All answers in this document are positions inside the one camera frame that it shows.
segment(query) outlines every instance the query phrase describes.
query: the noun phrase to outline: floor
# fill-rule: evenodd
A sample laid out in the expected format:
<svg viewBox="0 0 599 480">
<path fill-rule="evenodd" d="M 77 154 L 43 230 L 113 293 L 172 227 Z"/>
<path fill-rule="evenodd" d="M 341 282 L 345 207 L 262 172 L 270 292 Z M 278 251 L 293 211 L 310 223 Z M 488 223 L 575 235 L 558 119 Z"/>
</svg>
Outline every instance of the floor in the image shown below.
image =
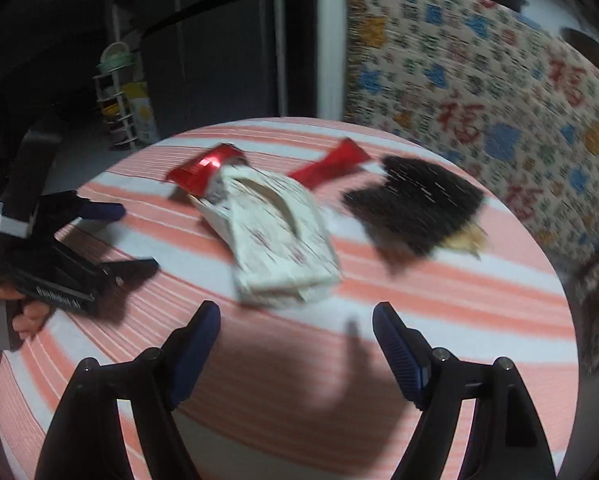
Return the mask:
<svg viewBox="0 0 599 480">
<path fill-rule="evenodd" d="M 130 151 L 112 151 L 109 146 L 110 141 L 99 118 L 93 117 L 81 126 L 74 127 L 64 138 L 45 191 L 76 189 L 132 154 Z M 579 336 L 582 328 L 582 309 L 576 301 L 571 303 L 573 323 Z M 593 376 L 581 374 L 577 414 L 569 449 L 561 466 L 560 479 L 580 480 L 598 453 L 599 373 Z"/>
<path fill-rule="evenodd" d="M 132 153 L 111 150 L 102 119 L 86 119 L 64 136 L 44 193 L 77 189 Z"/>
</svg>

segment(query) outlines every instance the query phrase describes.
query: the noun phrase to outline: table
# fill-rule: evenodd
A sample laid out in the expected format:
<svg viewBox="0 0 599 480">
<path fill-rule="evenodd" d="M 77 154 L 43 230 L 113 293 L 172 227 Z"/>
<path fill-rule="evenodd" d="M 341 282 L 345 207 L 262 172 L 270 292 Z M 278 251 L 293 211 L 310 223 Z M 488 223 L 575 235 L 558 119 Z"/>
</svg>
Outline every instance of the table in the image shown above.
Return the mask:
<svg viewBox="0 0 599 480">
<path fill-rule="evenodd" d="M 540 248 L 492 194 L 479 218 L 489 239 L 481 258 L 438 250 L 391 277 L 339 199 L 342 190 L 378 178 L 373 168 L 326 184 L 317 198 L 343 282 L 319 304 L 254 310 L 235 301 L 230 251 L 189 203 L 172 197 L 174 185 L 163 181 L 171 168 L 219 142 L 245 150 L 255 167 L 287 173 L 346 136 L 375 158 L 417 156 L 465 175 L 391 134 L 285 118 L 180 134 L 135 153 L 80 190 L 93 200 L 121 202 L 128 213 L 108 226 L 78 222 L 58 234 L 66 244 L 97 259 L 154 256 L 162 270 L 106 319 L 56 311 L 33 341 L 6 352 L 0 364 L 0 433 L 18 479 L 33 478 L 45 431 L 81 359 L 127 361 L 160 346 L 203 300 L 220 306 L 221 334 L 175 418 L 204 480 L 390 478 L 419 412 L 401 396 L 372 333 L 372 308 L 386 300 L 432 346 L 479 362 L 511 357 L 561 463 L 579 376 L 569 308 Z M 149 479 L 132 412 L 126 403 L 120 406 L 135 476 Z M 457 476 L 471 409 L 465 402 L 445 479 Z"/>
</svg>

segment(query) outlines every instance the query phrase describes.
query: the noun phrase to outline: red chinese character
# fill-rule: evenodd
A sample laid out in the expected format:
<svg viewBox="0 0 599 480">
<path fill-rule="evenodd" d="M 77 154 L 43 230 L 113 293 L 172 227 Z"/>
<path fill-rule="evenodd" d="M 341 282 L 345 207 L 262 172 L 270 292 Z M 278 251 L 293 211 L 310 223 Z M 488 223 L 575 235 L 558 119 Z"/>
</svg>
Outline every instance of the red chinese character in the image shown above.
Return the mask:
<svg viewBox="0 0 599 480">
<path fill-rule="evenodd" d="M 441 129 L 446 131 L 449 127 L 449 121 L 454 117 L 455 110 L 459 107 L 459 105 L 457 103 L 450 102 L 442 103 L 440 106 L 445 111 L 439 114 L 439 117 L 437 117 L 437 122 L 441 124 Z"/>
<path fill-rule="evenodd" d="M 491 0 L 475 0 L 477 3 L 482 4 L 486 9 L 492 9 L 497 4 Z"/>
<path fill-rule="evenodd" d="M 562 72 L 566 67 L 566 63 L 559 59 L 550 60 L 551 72 L 548 74 L 548 78 L 554 83 L 555 88 L 559 87 L 559 82 L 562 80 Z"/>
<path fill-rule="evenodd" d="M 579 85 L 582 82 L 582 74 L 585 74 L 586 70 L 567 65 L 559 59 L 551 59 L 550 65 L 551 72 L 548 78 L 553 82 L 555 90 L 561 89 L 572 107 L 582 104 L 584 95 Z"/>
<path fill-rule="evenodd" d="M 459 124 L 455 124 L 453 126 L 453 133 L 459 142 L 462 144 L 471 144 L 479 138 L 479 130 L 476 126 L 473 126 L 473 122 L 477 118 L 477 114 L 475 112 L 478 110 L 483 110 L 484 105 L 462 105 L 459 117 L 457 117 L 459 105 L 456 102 L 442 103 L 441 108 L 444 111 L 442 111 L 442 113 L 437 117 L 437 122 L 441 124 L 443 131 L 448 130 L 451 120 L 456 120 L 459 122 Z"/>
<path fill-rule="evenodd" d="M 517 46 L 517 36 L 509 28 L 505 28 L 502 32 L 503 42 L 512 46 Z"/>
<path fill-rule="evenodd" d="M 535 216 L 535 204 L 539 196 L 544 193 L 541 188 L 524 189 L 518 184 L 509 184 L 504 203 L 519 221 L 525 222 Z"/>
</svg>

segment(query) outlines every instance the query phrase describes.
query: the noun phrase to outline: black hairy object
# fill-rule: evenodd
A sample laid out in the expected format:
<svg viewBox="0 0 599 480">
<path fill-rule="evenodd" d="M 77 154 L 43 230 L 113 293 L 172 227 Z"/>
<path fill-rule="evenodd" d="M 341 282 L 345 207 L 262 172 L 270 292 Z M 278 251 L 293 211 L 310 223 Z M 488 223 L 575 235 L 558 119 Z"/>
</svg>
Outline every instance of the black hairy object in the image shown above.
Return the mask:
<svg viewBox="0 0 599 480">
<path fill-rule="evenodd" d="M 464 228 L 484 194 L 449 170 L 420 160 L 385 156 L 385 183 L 348 191 L 343 202 L 361 221 L 398 237 L 418 256 Z"/>
</svg>

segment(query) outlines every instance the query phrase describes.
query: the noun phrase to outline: refrigerator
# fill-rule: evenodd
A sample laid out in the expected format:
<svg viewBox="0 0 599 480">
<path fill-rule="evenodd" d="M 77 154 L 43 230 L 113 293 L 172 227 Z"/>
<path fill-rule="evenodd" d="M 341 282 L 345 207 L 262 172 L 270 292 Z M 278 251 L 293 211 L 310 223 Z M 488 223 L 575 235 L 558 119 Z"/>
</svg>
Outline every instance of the refrigerator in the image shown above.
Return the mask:
<svg viewBox="0 0 599 480">
<path fill-rule="evenodd" d="M 286 113 L 283 0 L 135 0 L 160 136 Z"/>
</svg>

